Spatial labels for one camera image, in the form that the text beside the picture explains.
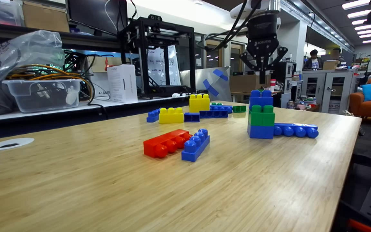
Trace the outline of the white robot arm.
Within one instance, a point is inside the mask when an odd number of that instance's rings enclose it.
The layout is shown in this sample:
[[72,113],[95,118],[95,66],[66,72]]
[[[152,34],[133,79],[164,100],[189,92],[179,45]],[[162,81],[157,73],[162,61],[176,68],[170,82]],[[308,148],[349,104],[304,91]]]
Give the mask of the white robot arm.
[[246,29],[246,50],[241,54],[243,63],[259,73],[259,82],[265,82],[265,74],[273,70],[287,47],[278,41],[278,28],[281,24],[281,0],[245,0],[236,5],[230,16],[236,20],[242,19],[233,33]]

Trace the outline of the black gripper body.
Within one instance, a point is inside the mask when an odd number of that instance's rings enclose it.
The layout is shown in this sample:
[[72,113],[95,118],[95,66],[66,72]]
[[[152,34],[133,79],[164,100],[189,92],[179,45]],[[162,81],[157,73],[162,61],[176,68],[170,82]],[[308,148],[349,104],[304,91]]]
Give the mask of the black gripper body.
[[264,70],[264,52],[267,47],[278,47],[277,14],[259,14],[247,20],[247,46],[249,59]]

